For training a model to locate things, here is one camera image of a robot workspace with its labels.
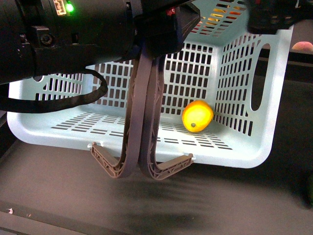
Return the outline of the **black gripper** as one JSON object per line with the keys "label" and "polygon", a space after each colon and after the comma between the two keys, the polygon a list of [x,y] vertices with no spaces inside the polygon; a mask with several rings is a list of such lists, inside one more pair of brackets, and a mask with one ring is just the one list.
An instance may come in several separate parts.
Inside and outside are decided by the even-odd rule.
{"label": "black gripper", "polygon": [[191,0],[134,0],[134,24],[150,56],[177,53],[201,19]]}

